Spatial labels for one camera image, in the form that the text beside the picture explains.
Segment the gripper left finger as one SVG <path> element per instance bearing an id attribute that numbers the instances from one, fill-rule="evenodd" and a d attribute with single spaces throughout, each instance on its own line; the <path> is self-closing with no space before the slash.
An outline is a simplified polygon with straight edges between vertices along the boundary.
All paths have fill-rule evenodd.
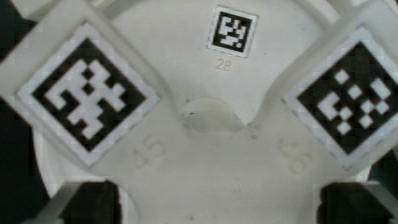
<path id="1" fill-rule="evenodd" d="M 22 224 L 123 224 L 121 195 L 111 181 L 68 182 Z"/>

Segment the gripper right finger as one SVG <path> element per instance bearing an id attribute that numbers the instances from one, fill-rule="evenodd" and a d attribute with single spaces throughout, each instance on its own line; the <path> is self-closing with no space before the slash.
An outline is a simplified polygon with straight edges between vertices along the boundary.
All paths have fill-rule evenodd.
<path id="1" fill-rule="evenodd" d="M 319 224 L 398 224 L 398 193 L 375 181 L 320 190 Z"/>

